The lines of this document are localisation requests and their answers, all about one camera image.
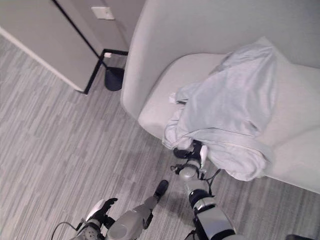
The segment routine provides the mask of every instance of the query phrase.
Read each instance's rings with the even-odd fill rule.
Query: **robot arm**
[[[208,184],[204,180],[202,167],[207,157],[201,154],[202,144],[193,141],[193,151],[186,152],[175,149],[176,157],[187,159],[185,164],[178,164],[172,170],[185,182],[190,205],[194,212],[195,231],[185,240],[244,240],[236,235],[227,215],[217,206]]]

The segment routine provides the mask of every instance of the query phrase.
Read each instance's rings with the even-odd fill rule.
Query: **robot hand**
[[[106,213],[118,200],[111,198],[107,201],[100,200],[90,211],[84,227],[78,231],[77,236],[70,240],[135,240],[143,229],[147,229],[153,218],[152,210],[160,198],[166,193],[169,183],[162,180],[156,188],[153,196],[147,198],[142,205],[124,213],[117,221]],[[106,238],[101,234],[104,225],[108,231]]]

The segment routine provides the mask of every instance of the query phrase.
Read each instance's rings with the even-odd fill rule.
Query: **black metal frame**
[[[91,85],[92,85],[92,83],[94,82],[94,80],[95,80],[95,78],[97,76],[97,73],[98,73],[98,70],[99,70],[101,64],[103,64],[105,66],[105,70],[108,69],[108,66],[104,63],[105,53],[118,54],[118,55],[123,55],[123,56],[127,56],[128,55],[127,51],[120,51],[120,50],[107,49],[107,48],[103,49],[102,53],[100,54],[100,56],[98,58],[98,62],[96,63],[96,65],[94,67],[94,70],[92,72],[92,75],[90,77],[88,85],[86,86],[84,91],[78,91],[78,92],[80,92],[82,94],[86,94],[86,95],[89,93]]]
[[[72,25],[73,29],[79,34],[79,36],[82,38],[82,40],[87,44],[87,46],[91,49],[91,51],[94,53],[94,55],[98,58],[98,62],[96,63],[93,72],[91,74],[91,77],[89,79],[88,85],[86,86],[84,91],[78,91],[82,94],[88,94],[89,90],[92,86],[92,83],[94,82],[94,79],[96,78],[96,75],[98,73],[98,70],[101,65],[105,67],[105,71],[107,72],[108,66],[104,62],[105,53],[111,53],[111,54],[117,54],[117,55],[123,55],[127,56],[127,51],[121,51],[121,50],[115,50],[115,49],[103,49],[102,53],[98,55],[97,51],[94,49],[94,47],[90,44],[90,42],[86,39],[86,37],[83,35],[83,33],[80,31],[80,29],[77,27],[77,25],[72,21],[72,19],[69,17],[69,15],[66,13],[66,11],[62,8],[62,6],[57,2],[57,0],[52,0],[52,2],[55,4],[55,6],[60,10],[60,12],[64,15],[64,17],[68,20],[68,22]]]

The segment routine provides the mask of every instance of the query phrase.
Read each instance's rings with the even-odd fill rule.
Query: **gray couch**
[[[320,193],[318,0],[147,0],[127,60],[121,102],[162,138],[178,106],[169,95],[202,81],[226,53],[260,37],[274,45],[274,114],[258,139],[272,147],[269,177]]]

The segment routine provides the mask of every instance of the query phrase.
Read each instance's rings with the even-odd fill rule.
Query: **couch cushion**
[[[169,103],[169,96],[179,88],[205,80],[226,55],[199,53],[174,61],[159,78],[141,111],[138,122],[153,136],[162,139],[164,129],[180,107]]]
[[[270,123],[257,138],[275,153],[266,174],[320,193],[320,69],[291,64],[278,50],[275,53],[277,101]],[[140,125],[161,139],[168,120],[180,107],[169,103],[170,94],[204,80],[223,58],[200,53],[173,62],[154,86],[139,116]]]

